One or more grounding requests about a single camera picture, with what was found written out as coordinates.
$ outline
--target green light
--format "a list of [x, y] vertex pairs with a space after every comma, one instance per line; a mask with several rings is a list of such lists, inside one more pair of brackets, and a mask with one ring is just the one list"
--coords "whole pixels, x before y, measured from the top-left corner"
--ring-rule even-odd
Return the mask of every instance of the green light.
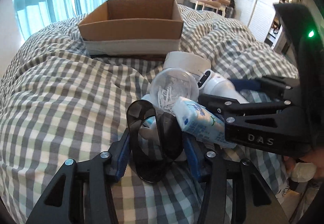
[[311, 38], [312, 36], [314, 36], [314, 31], [312, 30], [309, 34], [308, 34], [308, 37]]

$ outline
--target roll of tape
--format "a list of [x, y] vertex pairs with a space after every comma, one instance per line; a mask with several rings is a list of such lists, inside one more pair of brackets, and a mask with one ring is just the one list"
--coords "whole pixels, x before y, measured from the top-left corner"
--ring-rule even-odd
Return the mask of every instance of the roll of tape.
[[206, 69], [211, 68], [209, 60], [194, 55], [193, 53], [172, 51], [166, 56], [163, 69], [181, 68], [194, 75], [195, 79], [199, 79]]

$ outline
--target cardboard box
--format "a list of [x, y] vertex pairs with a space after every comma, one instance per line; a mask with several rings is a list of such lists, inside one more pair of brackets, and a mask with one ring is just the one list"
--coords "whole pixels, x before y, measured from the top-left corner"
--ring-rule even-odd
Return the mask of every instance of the cardboard box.
[[107, 0], [78, 27], [91, 55], [166, 55], [183, 21], [175, 0]]

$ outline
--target checkered bedspread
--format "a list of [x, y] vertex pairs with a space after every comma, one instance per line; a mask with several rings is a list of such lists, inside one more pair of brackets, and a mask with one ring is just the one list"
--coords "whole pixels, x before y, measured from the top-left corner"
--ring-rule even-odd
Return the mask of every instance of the checkered bedspread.
[[[180, 50], [208, 59], [225, 77], [266, 74], [297, 77], [283, 56], [257, 42], [246, 26], [213, 12], [179, 6], [184, 19]], [[149, 92], [162, 63], [125, 58], [91, 59], [77, 28], [82, 17], [47, 26], [31, 36], [10, 63], [0, 86], [0, 196], [17, 223], [67, 158], [93, 158], [126, 128], [126, 110]], [[265, 95], [241, 92], [249, 101]], [[237, 146], [232, 160], [249, 158], [275, 193], [286, 186], [281, 157]], [[231, 215], [227, 185], [226, 219]], [[157, 184], [128, 166], [112, 193], [120, 223], [195, 223], [204, 186], [185, 163], [174, 164]]]

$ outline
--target metal bolt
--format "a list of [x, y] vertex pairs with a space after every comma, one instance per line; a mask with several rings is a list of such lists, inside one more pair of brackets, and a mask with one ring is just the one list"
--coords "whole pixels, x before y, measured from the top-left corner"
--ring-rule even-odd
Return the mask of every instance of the metal bolt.
[[213, 157], [216, 156], [216, 153], [213, 152], [213, 151], [208, 151], [208, 152], [206, 153], [206, 155], [207, 155], [208, 157], [210, 157], [210, 158], [213, 158]]
[[64, 164], [66, 164], [67, 166], [70, 166], [74, 163], [73, 159], [69, 158], [67, 160], [65, 160]]
[[102, 152], [102, 153], [100, 154], [100, 157], [101, 157], [101, 158], [107, 158], [107, 157], [109, 157], [109, 156], [110, 156], [110, 154], [109, 154], [107, 151]]
[[250, 165], [250, 161], [247, 159], [243, 159], [242, 163], [243, 163], [243, 165], [246, 165], [246, 166]]
[[228, 123], [233, 123], [235, 121], [235, 119], [234, 119], [234, 117], [228, 117], [227, 119], [226, 119], [226, 122], [228, 122]]

